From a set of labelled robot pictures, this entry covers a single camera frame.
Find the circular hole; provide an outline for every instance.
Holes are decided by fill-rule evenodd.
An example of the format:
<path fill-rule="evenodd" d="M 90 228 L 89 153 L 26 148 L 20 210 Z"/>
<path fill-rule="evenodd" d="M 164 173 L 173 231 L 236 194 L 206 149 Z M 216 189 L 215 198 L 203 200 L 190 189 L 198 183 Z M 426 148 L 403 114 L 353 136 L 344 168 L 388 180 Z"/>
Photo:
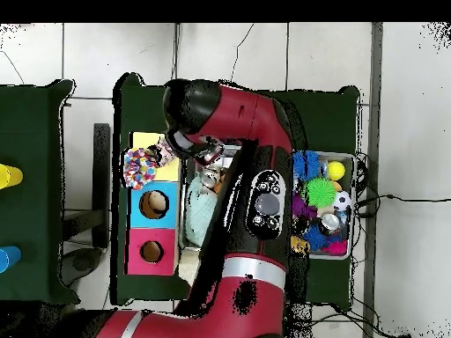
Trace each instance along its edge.
<path fill-rule="evenodd" d="M 169 198 L 160 190 L 145 192 L 139 199 L 139 210 L 149 219 L 161 219 L 169 210 Z"/>
<path fill-rule="evenodd" d="M 139 253 L 145 261 L 157 263 L 163 257 L 163 247 L 157 241 L 147 241 L 141 246 Z"/>

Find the purple toy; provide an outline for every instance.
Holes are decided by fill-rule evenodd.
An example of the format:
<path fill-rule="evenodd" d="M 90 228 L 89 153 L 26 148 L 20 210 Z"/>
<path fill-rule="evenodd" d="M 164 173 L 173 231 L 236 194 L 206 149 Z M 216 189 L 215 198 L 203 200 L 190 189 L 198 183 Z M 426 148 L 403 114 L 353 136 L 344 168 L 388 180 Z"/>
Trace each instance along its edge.
<path fill-rule="evenodd" d="M 316 217 L 318 210 L 315 206 L 307 206 L 300 198 L 300 195 L 292 195 L 292 214 L 295 216 L 304 215 L 306 217 Z"/>

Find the cyan square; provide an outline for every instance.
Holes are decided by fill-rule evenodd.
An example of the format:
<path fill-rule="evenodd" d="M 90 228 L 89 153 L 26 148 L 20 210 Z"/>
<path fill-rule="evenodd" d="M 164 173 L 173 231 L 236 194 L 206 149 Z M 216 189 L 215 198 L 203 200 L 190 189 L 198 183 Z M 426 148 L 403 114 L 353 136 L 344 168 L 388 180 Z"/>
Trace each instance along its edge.
<path fill-rule="evenodd" d="M 175 228 L 179 204 L 178 184 L 172 181 L 151 181 L 141 190 L 131 191 L 130 228 Z M 169 210 L 160 219 L 149 219 L 141 214 L 139 200 L 145 192 L 158 190 L 169 199 Z"/>

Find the soccer ball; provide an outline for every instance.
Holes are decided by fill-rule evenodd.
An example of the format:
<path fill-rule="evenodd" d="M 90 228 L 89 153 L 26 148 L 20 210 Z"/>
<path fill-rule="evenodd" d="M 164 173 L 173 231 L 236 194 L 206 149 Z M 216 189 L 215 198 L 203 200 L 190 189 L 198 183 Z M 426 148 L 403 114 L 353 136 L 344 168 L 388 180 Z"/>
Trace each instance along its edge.
<path fill-rule="evenodd" d="M 336 197 L 332 206 L 336 211 L 346 211 L 346 209 L 351 207 L 351 198 L 348 192 L 343 190 L 336 192 Z"/>

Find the yellow square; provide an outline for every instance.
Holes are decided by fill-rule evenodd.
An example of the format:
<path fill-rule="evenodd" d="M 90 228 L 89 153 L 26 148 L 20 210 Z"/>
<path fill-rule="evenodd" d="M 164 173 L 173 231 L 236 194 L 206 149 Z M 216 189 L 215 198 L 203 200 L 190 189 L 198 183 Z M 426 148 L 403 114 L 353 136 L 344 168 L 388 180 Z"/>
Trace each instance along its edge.
<path fill-rule="evenodd" d="M 159 141 L 163 134 L 134 132 L 133 148 L 147 148 Z M 172 160 L 167 165 L 155 169 L 156 181 L 178 181 L 180 179 L 180 160 L 178 158 Z"/>

